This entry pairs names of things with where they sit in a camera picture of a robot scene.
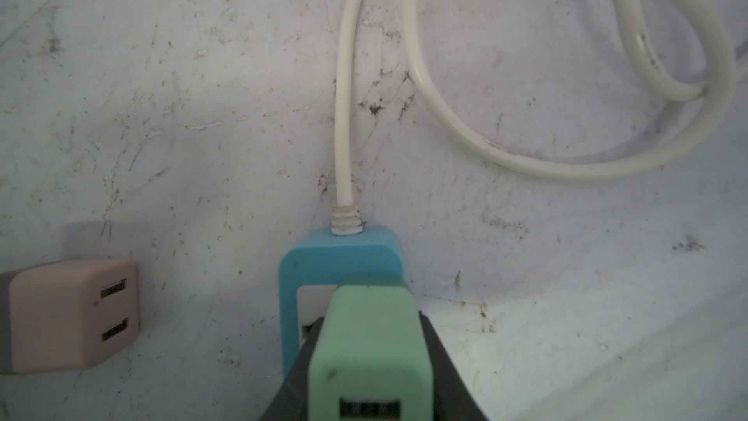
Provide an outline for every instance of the pink power adapter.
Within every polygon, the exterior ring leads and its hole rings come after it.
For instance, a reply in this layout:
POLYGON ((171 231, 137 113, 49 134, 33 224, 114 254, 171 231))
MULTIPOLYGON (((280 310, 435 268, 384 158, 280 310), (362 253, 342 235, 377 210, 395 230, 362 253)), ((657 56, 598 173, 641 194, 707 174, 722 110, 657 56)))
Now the pink power adapter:
POLYGON ((68 260, 0 274, 0 374, 96 366, 138 335, 136 265, 68 260))

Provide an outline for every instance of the electrical outlet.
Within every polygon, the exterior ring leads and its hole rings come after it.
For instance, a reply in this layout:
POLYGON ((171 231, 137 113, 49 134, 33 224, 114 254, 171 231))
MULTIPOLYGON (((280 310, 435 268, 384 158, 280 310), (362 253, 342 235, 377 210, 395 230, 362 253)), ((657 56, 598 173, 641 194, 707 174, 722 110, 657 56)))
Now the electrical outlet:
POLYGON ((299 348, 307 341, 314 322, 327 313, 336 289, 337 285, 304 285, 296 292, 299 348))

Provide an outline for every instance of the socket hole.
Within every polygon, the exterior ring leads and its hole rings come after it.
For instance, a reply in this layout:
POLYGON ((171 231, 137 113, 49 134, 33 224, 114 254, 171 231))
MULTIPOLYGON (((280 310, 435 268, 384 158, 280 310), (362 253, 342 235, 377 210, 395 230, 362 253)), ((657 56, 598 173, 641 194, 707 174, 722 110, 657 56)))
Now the socket hole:
POLYGON ((99 290, 99 297, 101 299, 104 299, 107 296, 114 295, 115 293, 118 293, 125 289, 127 286, 127 279, 121 279, 119 281, 115 281, 114 283, 109 283, 107 286, 103 286, 99 290))
POLYGON ((107 341, 110 338, 112 338, 114 335, 117 335, 117 333, 124 332, 127 328, 127 319, 124 319, 122 322, 118 323, 114 327, 110 328, 106 332, 101 334, 101 341, 107 341))
POLYGON ((307 341, 307 337, 312 332, 312 327, 313 327, 313 324, 312 325, 302 325, 302 343, 304 341, 307 341))

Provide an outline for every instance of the dirty white surface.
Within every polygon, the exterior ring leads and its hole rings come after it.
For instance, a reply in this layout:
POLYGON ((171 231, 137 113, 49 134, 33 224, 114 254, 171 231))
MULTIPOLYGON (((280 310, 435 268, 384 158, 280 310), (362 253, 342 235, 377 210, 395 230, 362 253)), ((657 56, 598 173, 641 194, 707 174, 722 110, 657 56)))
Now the dirty white surface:
MULTIPOLYGON (((710 0, 736 44, 746 0, 710 0)), ((693 33, 644 0, 680 78, 693 33)), ((142 334, 92 370, 0 377, 0 419, 253 419, 281 382, 276 266, 328 224, 343 0, 0 0, 0 271, 132 256, 142 334)), ((443 93, 547 158, 611 159, 698 104, 651 98, 610 0, 421 0, 443 93)), ((712 138, 596 184, 484 163, 365 0, 356 195, 491 419, 748 418, 748 85, 712 138)))

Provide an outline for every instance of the dirt stain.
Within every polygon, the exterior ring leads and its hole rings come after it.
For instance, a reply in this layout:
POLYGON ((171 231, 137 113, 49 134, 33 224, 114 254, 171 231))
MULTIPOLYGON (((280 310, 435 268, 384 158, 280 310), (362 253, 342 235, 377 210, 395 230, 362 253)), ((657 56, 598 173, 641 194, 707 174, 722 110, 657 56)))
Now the dirt stain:
POLYGON ((49 40, 49 53, 60 52, 60 38, 54 37, 49 40))
POLYGON ((678 242, 672 246, 673 250, 679 250, 681 252, 700 252, 706 250, 706 246, 701 244, 696 237, 692 235, 686 235, 685 242, 678 242))
POLYGON ((382 107, 379 104, 370 104, 369 105, 369 111, 371 111, 372 116, 376 116, 379 111, 383 110, 384 107, 382 107))
POLYGON ((397 118, 397 121, 400 122, 402 120, 402 117, 406 115, 406 112, 408 109, 413 105, 413 102, 416 100, 416 94, 413 93, 406 99, 406 102, 403 103, 402 108, 400 109, 400 115, 397 118))
POLYGON ((525 224, 522 223, 521 221, 514 221, 510 223, 509 221, 503 220, 502 218, 499 218, 499 217, 492 218, 488 216, 487 214, 483 214, 481 220, 483 221, 484 224, 487 224, 489 226, 493 226, 496 228, 500 228, 504 231, 511 231, 511 232, 516 232, 520 234, 529 233, 529 228, 525 226, 525 224))

